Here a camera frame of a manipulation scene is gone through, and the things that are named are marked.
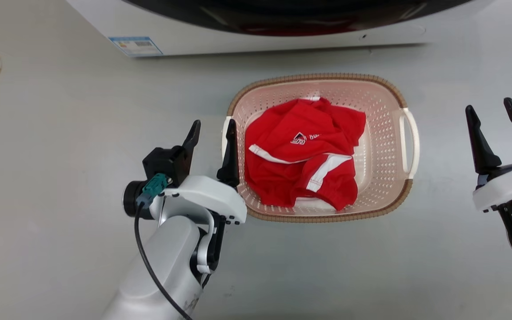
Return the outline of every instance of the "floor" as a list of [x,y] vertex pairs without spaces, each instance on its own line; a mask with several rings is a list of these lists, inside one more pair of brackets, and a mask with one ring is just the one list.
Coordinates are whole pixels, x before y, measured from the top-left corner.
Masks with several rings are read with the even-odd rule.
[[512,162],[511,0],[427,45],[150,60],[123,56],[63,0],[0,0],[0,57],[0,320],[99,319],[137,253],[120,197],[141,159],[200,119],[192,172],[215,176],[236,92],[313,72],[402,91],[420,131],[411,194],[376,219],[228,228],[194,318],[512,318],[512,250],[499,217],[473,208],[464,117],[473,104]]

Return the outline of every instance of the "plastic basket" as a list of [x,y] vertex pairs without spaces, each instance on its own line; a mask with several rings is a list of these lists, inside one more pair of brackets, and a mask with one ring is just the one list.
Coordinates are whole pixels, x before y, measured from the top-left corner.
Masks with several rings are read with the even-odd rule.
[[[366,128],[355,148],[355,180],[358,197],[354,204],[335,211],[321,201],[297,202],[295,207],[265,205],[244,180],[244,132],[266,109],[293,99],[325,97],[334,105],[354,108],[366,114]],[[229,119],[236,121],[238,193],[244,198],[248,213],[269,221],[335,222],[381,216],[396,209],[408,196],[418,168],[420,142],[414,117],[404,98],[385,79],[371,75],[326,73],[297,75],[258,81],[234,97],[223,130]],[[407,168],[404,121],[412,136],[412,161]]]

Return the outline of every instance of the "white logo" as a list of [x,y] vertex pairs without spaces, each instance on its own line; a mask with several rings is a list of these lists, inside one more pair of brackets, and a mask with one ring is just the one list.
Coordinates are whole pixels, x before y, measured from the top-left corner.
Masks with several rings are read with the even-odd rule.
[[[319,136],[319,134],[310,134],[309,135],[309,139],[310,140],[313,140],[315,138],[317,138]],[[295,137],[293,138],[293,140],[291,141],[292,144],[301,144],[301,145],[304,145],[305,142],[307,141],[307,137],[305,136],[305,134],[301,133],[301,132],[298,132]]]

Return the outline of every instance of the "red clothing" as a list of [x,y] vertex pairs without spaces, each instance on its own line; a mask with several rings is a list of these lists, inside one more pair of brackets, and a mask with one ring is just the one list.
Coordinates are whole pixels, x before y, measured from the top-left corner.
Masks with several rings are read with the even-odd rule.
[[246,129],[246,182],[263,204],[315,197],[343,209],[357,199],[352,155],[365,123],[364,113],[323,98],[272,107]]

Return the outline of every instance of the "brown basket rim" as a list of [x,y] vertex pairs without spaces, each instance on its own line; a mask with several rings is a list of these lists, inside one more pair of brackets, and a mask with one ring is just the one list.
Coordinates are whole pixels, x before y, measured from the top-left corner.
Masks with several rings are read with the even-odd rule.
[[[240,90],[232,102],[230,103],[230,107],[228,108],[227,116],[232,116],[238,101],[246,95],[246,93],[252,91],[253,89],[264,87],[267,85],[275,85],[281,83],[290,83],[295,81],[313,81],[313,80],[355,80],[355,81],[367,81],[376,83],[378,85],[382,85],[385,87],[398,101],[398,104],[401,108],[408,108],[402,93],[390,82],[386,79],[383,79],[374,75],[365,75],[361,73],[313,73],[313,74],[303,74],[303,75],[292,75],[292,76],[283,76],[276,77],[271,79],[265,79],[253,82],[242,90]],[[404,186],[402,187],[402,191],[400,191],[400,195],[396,197],[396,199],[387,205],[386,207],[378,210],[359,212],[359,213],[340,213],[329,216],[287,216],[287,215],[271,215],[266,213],[259,213],[251,209],[247,206],[248,214],[265,221],[275,221],[275,222],[293,222],[293,223],[327,223],[327,222],[342,222],[342,221],[350,221],[350,220],[359,220],[359,219],[367,219],[370,217],[378,217],[382,215],[386,215],[387,213],[394,211],[401,205],[406,197],[410,193],[410,189],[412,188],[412,179],[407,179],[404,181]]]

